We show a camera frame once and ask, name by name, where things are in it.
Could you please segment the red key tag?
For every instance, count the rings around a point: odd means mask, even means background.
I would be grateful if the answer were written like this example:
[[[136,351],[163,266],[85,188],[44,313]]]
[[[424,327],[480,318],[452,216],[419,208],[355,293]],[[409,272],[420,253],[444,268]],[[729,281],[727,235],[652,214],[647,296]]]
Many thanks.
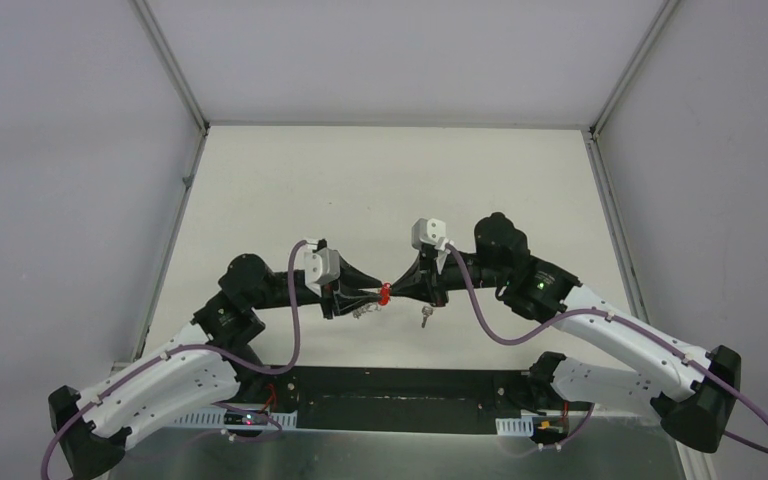
[[[378,304],[380,306],[387,306],[390,303],[391,289],[392,289],[392,285],[390,283],[382,284],[379,290],[379,300],[378,300]]]

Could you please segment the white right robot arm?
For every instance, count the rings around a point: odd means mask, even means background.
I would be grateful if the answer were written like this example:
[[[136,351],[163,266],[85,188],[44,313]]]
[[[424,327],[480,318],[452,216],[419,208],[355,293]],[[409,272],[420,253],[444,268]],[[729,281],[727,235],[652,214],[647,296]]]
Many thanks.
[[[563,401],[600,404],[657,422],[677,442],[703,453],[718,450],[740,386],[740,355],[720,345],[706,350],[616,311],[580,279],[534,256],[527,236],[503,213],[474,228],[476,250],[463,253],[434,218],[417,220],[411,244],[418,256],[391,287],[394,297],[447,304],[451,291],[477,301],[492,288],[498,301],[541,329],[556,328],[612,356],[623,369],[589,365],[546,352],[528,373],[529,400],[543,410]]]

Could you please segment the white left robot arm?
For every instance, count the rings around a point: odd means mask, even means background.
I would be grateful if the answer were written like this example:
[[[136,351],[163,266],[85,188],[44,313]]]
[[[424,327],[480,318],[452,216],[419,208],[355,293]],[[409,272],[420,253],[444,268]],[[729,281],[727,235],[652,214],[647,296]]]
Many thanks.
[[[218,281],[219,291],[169,341],[98,384],[78,390],[64,385],[48,397],[53,438],[40,476],[49,476],[62,451],[74,479],[95,479],[126,452],[176,418],[235,398],[257,402],[264,377],[292,370],[301,353],[299,309],[317,305],[326,319],[376,303],[384,287],[344,260],[326,240],[301,240],[286,270],[275,272],[259,256],[234,258]],[[264,309],[287,307],[293,349],[284,366],[267,366],[250,347],[265,329]]]

